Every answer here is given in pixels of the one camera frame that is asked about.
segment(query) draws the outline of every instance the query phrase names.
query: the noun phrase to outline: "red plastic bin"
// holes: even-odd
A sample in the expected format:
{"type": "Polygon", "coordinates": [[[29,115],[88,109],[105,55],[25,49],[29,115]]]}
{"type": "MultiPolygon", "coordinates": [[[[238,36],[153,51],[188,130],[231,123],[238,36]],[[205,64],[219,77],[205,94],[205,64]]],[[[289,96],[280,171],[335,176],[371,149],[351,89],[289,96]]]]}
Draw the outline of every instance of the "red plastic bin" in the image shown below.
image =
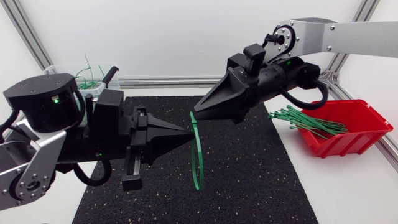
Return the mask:
{"type": "Polygon", "coordinates": [[[302,136],[316,156],[345,156],[362,154],[387,132],[394,128],[376,110],[363,100],[330,100],[317,110],[302,110],[308,116],[345,124],[349,133],[336,136],[322,133],[324,139],[299,128],[302,136]]]}

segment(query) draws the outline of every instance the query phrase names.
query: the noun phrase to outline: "clear plastic container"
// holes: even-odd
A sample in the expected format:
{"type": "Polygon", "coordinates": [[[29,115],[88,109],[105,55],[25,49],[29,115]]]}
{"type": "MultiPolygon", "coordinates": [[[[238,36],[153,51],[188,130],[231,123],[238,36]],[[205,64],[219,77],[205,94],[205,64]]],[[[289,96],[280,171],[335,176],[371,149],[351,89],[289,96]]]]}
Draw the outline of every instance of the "clear plastic container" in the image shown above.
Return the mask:
{"type": "MultiPolygon", "coordinates": [[[[76,77],[79,91],[83,97],[89,93],[91,93],[94,97],[99,97],[102,91],[106,88],[106,85],[102,82],[102,79],[113,66],[117,65],[115,63],[90,63],[91,69],[88,69],[87,63],[56,64],[47,67],[43,73],[69,73],[76,77]]],[[[108,89],[120,90],[120,83],[117,73],[114,74],[113,78],[109,82],[108,89]]]]}

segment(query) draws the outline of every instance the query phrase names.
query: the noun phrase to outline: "plastic box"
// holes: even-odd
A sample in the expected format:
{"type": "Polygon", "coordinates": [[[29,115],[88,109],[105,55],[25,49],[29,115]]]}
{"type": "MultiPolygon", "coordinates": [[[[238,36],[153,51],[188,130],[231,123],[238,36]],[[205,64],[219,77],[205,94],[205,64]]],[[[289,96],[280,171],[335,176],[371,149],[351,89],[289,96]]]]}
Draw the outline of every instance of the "plastic box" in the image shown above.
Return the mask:
{"type": "MultiPolygon", "coordinates": [[[[98,84],[94,88],[90,89],[79,89],[80,93],[84,96],[91,93],[94,97],[98,97],[101,92],[105,89],[105,85],[102,85],[103,75],[106,75],[107,72],[111,69],[112,66],[117,66],[115,63],[90,63],[91,71],[84,70],[88,68],[87,63],[73,63],[73,64],[56,64],[47,67],[43,73],[44,74],[57,74],[57,73],[69,73],[73,76],[78,74],[79,77],[84,77],[87,82],[98,82],[98,84]]],[[[83,84],[84,79],[77,78],[77,85],[83,84]]],[[[108,88],[110,90],[120,90],[120,83],[117,76],[117,73],[114,74],[112,80],[108,84],[108,88]]]]}
{"type": "Polygon", "coordinates": [[[331,100],[317,110],[302,110],[308,116],[346,125],[349,133],[325,135],[323,139],[300,128],[300,132],[316,156],[362,154],[393,127],[363,100],[331,100]]]}

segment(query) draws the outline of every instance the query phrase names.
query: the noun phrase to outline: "black rubber mat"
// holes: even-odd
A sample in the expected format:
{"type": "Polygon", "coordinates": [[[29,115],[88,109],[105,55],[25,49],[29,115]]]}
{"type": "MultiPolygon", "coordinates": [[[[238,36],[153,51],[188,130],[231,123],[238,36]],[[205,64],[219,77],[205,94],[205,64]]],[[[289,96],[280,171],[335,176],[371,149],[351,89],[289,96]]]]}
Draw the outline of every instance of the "black rubber mat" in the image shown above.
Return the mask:
{"type": "MultiPolygon", "coordinates": [[[[199,96],[127,98],[126,112],[146,106],[156,118],[190,129],[199,96]]],[[[190,145],[141,164],[144,186],[124,192],[124,161],[112,161],[111,179],[87,187],[74,223],[318,223],[294,167],[263,105],[245,122],[198,121],[205,189],[196,191],[190,145]]],[[[100,177],[98,163],[93,178],[100,177]]]]}

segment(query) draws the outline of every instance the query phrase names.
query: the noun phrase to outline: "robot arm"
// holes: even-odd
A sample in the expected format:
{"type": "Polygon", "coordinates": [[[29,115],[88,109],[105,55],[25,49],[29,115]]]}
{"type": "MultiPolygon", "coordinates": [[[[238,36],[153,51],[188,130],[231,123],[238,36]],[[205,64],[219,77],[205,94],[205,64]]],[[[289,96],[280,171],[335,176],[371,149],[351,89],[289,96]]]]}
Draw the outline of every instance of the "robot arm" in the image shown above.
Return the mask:
{"type": "Polygon", "coordinates": [[[0,210],[43,197],[55,171],[73,170],[87,185],[104,184],[110,178],[113,159],[125,159],[123,189],[140,189],[141,162],[153,164],[156,158],[195,137],[154,118],[145,107],[127,113],[122,91],[105,89],[98,99],[86,95],[84,102],[74,77],[67,73],[28,78],[4,95],[13,114],[0,130],[13,131],[0,144],[0,210]],[[26,119],[11,127],[18,111],[23,111],[26,119]],[[86,121],[81,123],[85,114],[86,121]],[[87,177],[79,168],[77,162],[87,161],[103,163],[105,172],[100,180],[87,177]]]}
{"type": "Polygon", "coordinates": [[[195,105],[196,117],[240,123],[249,108],[279,94],[300,108],[319,108],[327,101],[328,88],[318,80],[319,67],[298,56],[338,52],[398,57],[396,47],[389,45],[398,45],[397,26],[398,22],[336,23],[319,18],[282,21],[262,46],[251,45],[228,59],[226,75],[195,105]],[[323,97],[315,104],[301,102],[288,93],[297,86],[318,88],[323,97]]]}

